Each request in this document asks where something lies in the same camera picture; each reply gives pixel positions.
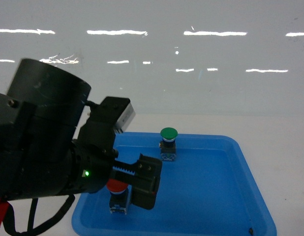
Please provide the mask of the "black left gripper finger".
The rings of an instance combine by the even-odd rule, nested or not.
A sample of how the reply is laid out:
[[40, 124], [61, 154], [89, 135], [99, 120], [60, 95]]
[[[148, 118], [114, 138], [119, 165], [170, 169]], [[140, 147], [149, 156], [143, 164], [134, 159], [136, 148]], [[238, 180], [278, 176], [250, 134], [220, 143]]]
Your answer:
[[132, 186], [131, 203], [146, 210], [153, 209], [161, 179], [162, 161], [140, 154], [133, 164], [115, 160], [113, 168], [113, 179]]

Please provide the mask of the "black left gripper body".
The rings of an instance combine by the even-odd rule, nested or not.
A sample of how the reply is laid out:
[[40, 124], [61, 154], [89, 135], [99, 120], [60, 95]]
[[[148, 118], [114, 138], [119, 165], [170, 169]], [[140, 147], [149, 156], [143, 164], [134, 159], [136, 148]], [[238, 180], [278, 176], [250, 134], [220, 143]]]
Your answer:
[[113, 126], [108, 123], [87, 120], [78, 138], [72, 141], [70, 150], [73, 161], [72, 177], [68, 193], [96, 193], [107, 183], [118, 152]]

